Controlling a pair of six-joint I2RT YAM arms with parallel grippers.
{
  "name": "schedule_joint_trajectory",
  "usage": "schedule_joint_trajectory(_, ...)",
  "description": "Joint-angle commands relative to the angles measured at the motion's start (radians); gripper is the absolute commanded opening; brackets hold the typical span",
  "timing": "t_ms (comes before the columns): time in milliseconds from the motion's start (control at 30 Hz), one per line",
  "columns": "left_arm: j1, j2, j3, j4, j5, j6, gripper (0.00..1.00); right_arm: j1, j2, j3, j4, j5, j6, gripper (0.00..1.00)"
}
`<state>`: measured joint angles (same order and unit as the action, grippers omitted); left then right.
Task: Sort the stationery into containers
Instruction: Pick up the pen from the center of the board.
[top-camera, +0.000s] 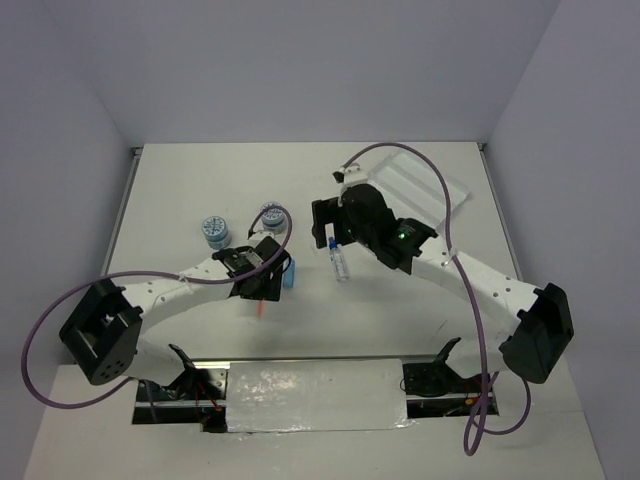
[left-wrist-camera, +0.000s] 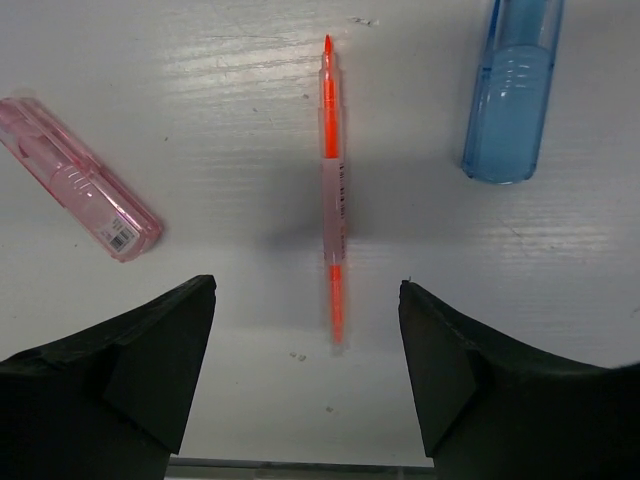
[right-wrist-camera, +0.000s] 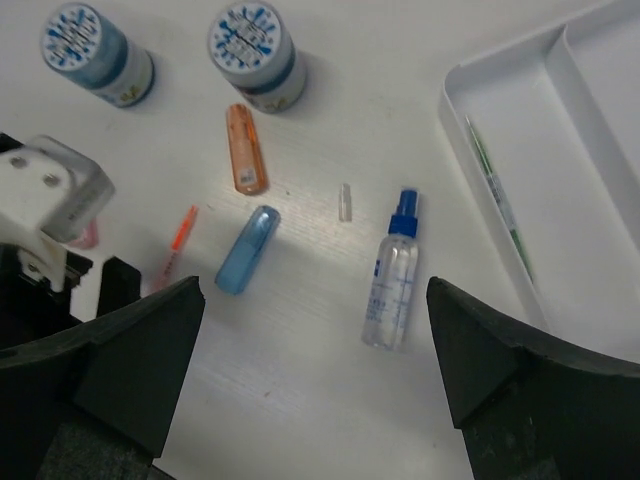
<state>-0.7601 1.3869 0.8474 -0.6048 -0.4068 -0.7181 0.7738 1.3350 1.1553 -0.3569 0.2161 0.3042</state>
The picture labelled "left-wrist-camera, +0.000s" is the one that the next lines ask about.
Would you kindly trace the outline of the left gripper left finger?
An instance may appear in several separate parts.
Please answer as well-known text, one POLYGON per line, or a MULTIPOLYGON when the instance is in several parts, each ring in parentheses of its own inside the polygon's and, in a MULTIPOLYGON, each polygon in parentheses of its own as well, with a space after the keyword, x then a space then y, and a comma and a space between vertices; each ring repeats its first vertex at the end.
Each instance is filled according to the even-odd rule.
POLYGON ((1 364, 5 479, 161 479, 180 451, 216 305, 196 276, 1 364))

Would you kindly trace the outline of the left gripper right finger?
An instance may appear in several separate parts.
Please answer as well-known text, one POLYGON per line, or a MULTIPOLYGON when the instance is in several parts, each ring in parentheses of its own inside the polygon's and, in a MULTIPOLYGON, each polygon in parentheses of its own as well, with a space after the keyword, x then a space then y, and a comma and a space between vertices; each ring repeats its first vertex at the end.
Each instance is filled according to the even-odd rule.
POLYGON ((404 281, 399 325, 440 479, 635 479, 639 368, 534 348, 404 281))

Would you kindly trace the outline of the orange highlighter pen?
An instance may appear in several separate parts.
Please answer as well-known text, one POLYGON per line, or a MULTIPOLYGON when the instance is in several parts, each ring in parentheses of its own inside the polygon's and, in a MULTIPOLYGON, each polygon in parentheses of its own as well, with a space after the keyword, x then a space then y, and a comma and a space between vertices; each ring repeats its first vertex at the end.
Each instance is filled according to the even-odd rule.
POLYGON ((344 351, 346 338, 346 165, 342 123, 341 71, 333 38, 326 35, 319 71, 319 132, 329 338, 335 354, 344 351))

